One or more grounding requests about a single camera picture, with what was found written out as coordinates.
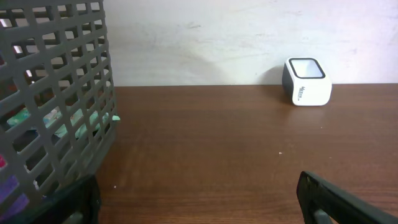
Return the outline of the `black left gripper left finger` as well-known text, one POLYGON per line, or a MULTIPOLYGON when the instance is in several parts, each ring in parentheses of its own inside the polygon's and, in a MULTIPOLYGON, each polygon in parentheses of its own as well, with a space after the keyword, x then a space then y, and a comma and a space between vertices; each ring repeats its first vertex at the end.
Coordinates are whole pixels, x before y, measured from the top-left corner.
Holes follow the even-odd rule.
POLYGON ((101 196, 94 175, 86 175, 55 192, 33 208, 9 218, 9 223, 63 223, 73 214, 79 214, 78 223, 99 223, 101 196))

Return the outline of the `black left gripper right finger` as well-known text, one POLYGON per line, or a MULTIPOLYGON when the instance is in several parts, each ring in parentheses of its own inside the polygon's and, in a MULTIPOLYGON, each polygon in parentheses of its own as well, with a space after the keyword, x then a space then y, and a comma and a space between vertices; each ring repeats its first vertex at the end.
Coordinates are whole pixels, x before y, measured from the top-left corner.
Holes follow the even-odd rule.
POLYGON ((397 223, 397 217, 366 203, 316 174, 303 171, 296 194, 304 223, 397 223))

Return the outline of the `red purple pad package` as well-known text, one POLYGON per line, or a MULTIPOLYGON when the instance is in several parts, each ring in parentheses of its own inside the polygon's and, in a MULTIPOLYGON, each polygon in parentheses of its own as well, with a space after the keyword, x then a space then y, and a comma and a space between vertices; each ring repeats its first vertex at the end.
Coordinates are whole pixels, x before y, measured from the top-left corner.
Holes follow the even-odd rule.
POLYGON ((6 206, 5 211, 1 212, 1 222, 30 207, 30 198, 24 192, 20 193, 12 202, 6 203, 18 186, 20 186, 20 180, 14 174, 1 181, 1 205, 6 206))

